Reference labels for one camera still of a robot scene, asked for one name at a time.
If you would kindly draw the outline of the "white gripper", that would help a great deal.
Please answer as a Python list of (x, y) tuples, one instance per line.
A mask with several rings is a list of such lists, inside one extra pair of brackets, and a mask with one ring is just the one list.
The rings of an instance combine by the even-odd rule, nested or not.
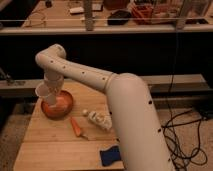
[(49, 105), (55, 105), (57, 103), (56, 97), (59, 95), (63, 83), (63, 76), (57, 76), (56, 78), (53, 78), (49, 75), (45, 75), (44, 84), (47, 87), (47, 94), (44, 97), (44, 101)]

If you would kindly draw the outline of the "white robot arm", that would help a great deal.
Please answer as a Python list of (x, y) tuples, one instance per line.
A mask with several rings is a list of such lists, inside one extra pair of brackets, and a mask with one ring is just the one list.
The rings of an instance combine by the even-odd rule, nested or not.
[(149, 88), (140, 77), (70, 62), (59, 44), (38, 52), (35, 61), (44, 70), (36, 95), (52, 109), (59, 106), (64, 77), (106, 95), (125, 171), (175, 171)]

